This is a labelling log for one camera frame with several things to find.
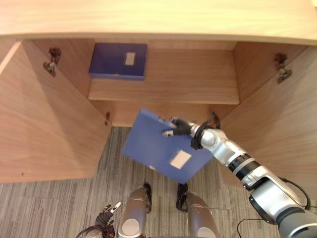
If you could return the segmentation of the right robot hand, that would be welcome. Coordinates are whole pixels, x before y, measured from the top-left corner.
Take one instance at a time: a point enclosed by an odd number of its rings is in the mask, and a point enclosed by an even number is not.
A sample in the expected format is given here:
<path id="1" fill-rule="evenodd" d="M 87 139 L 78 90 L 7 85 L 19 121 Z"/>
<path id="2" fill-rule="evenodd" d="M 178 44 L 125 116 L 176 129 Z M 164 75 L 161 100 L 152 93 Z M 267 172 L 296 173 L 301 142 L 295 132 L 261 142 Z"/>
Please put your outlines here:
<path id="1" fill-rule="evenodd" d="M 199 127 L 198 124 L 184 120 L 177 116 L 173 116 L 170 122 L 175 125 L 175 128 L 164 130 L 161 134 L 165 137 L 186 135 L 193 138 Z"/>

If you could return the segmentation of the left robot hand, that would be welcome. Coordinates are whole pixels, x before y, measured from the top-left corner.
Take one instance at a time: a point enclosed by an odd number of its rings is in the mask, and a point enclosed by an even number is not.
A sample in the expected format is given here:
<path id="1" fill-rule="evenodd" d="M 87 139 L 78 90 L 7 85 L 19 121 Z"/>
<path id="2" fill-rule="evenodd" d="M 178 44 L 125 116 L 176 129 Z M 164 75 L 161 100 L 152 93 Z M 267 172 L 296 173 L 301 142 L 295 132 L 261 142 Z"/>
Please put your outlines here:
<path id="1" fill-rule="evenodd" d="M 106 227 L 109 225 L 109 222 L 114 214 L 114 212 L 121 206 L 121 201 L 117 202 L 115 205 L 107 205 L 103 210 L 99 213 L 99 215 L 95 219 L 96 226 Z"/>

